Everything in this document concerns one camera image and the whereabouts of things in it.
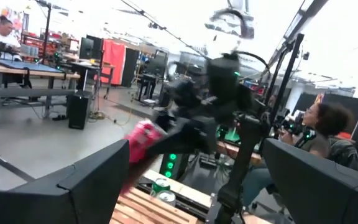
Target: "concrete floor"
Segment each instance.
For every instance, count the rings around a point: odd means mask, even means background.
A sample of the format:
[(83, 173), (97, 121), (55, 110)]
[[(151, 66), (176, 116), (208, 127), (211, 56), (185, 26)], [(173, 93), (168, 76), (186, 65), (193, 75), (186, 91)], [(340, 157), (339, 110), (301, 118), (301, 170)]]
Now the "concrete floor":
[[(34, 80), (33, 86), (47, 86), (46, 80)], [(112, 88), (108, 100), (99, 99), (100, 110), (111, 119), (117, 119), (119, 126), (109, 119), (88, 123), (83, 131), (69, 129), (68, 121), (40, 119), (42, 108), (21, 108), (4, 110), (1, 113), (0, 158), (33, 178), (39, 178), (68, 166), (114, 142), (132, 130), (139, 117), (115, 109), (117, 104), (151, 114), (152, 109), (131, 103), (134, 89)], [(65, 113), (64, 107), (53, 108), (56, 113)], [(152, 167), (158, 171), (161, 161)], [(0, 166), (0, 190), (8, 190), (24, 184), (25, 180)], [(259, 202), (278, 210), (273, 198), (263, 191)]]

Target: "soda can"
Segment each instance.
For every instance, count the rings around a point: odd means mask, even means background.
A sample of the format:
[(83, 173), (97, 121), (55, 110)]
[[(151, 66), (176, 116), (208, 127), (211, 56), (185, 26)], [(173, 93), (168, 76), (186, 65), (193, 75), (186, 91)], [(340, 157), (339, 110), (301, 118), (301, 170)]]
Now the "soda can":
[(169, 185), (168, 181), (164, 178), (158, 178), (152, 184), (152, 191), (150, 196), (156, 197), (160, 192), (170, 190), (171, 186)]
[(177, 202), (177, 198), (175, 194), (169, 190), (163, 190), (157, 194), (157, 198), (171, 206), (175, 206)]

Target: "man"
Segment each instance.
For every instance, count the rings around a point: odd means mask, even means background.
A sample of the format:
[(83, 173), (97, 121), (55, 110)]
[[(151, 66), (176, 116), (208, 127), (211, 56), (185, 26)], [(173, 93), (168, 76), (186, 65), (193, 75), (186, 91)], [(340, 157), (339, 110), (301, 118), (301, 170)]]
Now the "man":
[[(0, 16), (0, 42), (5, 43), (8, 47), (12, 47), (15, 52), (20, 52), (20, 44), (17, 39), (11, 35), (13, 30), (12, 22), (5, 16)], [(22, 61), (19, 55), (11, 55), (9, 53), (2, 53), (1, 59)]]
[[(13, 30), (13, 24), (12, 22), (7, 19), (5, 16), (0, 16), (0, 42), (5, 43), (7, 47), (11, 47), (14, 52), (20, 52), (20, 43), (17, 41), (17, 39), (11, 35)], [(19, 54), (10, 54), (10, 53), (2, 53), (1, 59), (5, 60), (14, 60), (14, 61), (22, 61)], [(6, 75), (4, 77), (4, 82), (11, 81), (16, 82), (20, 84), (22, 88), (32, 88), (30, 80), (25, 80), (23, 83), (23, 76), (12, 74), (12, 75)]]

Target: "wooden board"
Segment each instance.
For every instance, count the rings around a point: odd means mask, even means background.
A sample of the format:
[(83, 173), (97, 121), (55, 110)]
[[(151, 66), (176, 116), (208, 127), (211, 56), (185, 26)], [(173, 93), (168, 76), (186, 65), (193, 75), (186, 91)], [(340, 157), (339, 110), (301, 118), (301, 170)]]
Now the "wooden board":
[[(228, 154), (232, 158), (237, 157), (237, 153), (239, 152), (239, 148), (237, 146), (233, 146), (231, 144), (227, 144), (224, 142), (219, 141), (218, 142), (218, 152), (222, 154)], [(252, 153), (251, 161), (250, 163), (252, 165), (257, 165), (262, 161), (262, 158), (260, 155), (256, 153)]]
[[(25, 75), (25, 74), (27, 74), (27, 71), (24, 69), (7, 68), (5, 66), (0, 65), (0, 73)], [(58, 73), (58, 72), (42, 72), (42, 71), (33, 71), (33, 70), (30, 71), (30, 75), (43, 76), (43, 77), (55, 77), (55, 78), (63, 78), (64, 77), (64, 74)], [(67, 74), (66, 78), (79, 79), (80, 75)]]
[(140, 190), (131, 189), (119, 196), (110, 224), (196, 224), (197, 218), (153, 198)]
[[(159, 174), (156, 171), (148, 170), (146, 173), (143, 174), (144, 177), (150, 179), (150, 180), (157, 180), (158, 178), (164, 178), (168, 181), (168, 183), (171, 186), (171, 191), (180, 194), (182, 196), (191, 198), (195, 202), (198, 202), (205, 207), (210, 207), (212, 204), (211, 196), (206, 195), (202, 192), (199, 192), (198, 190), (192, 189), (189, 186), (186, 186), (182, 183), (179, 183), (172, 179), (167, 179), (165, 176)], [(244, 220), (247, 224), (271, 224), (270, 222), (263, 220), (255, 215), (250, 214), (244, 214)]]

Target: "black monitor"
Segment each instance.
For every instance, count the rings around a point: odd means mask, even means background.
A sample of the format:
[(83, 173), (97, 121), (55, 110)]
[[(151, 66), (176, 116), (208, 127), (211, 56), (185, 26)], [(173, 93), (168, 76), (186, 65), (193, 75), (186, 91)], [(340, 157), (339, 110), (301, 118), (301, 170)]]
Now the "black monitor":
[(100, 60), (101, 50), (103, 49), (103, 39), (92, 35), (86, 35), (86, 38), (93, 40), (92, 58)]
[(154, 58), (151, 58), (149, 61), (150, 63), (147, 66), (146, 72), (149, 74), (163, 77), (165, 73), (165, 68), (167, 67), (165, 57), (162, 55), (156, 55)]
[(81, 38), (80, 59), (91, 59), (93, 52), (93, 40)]

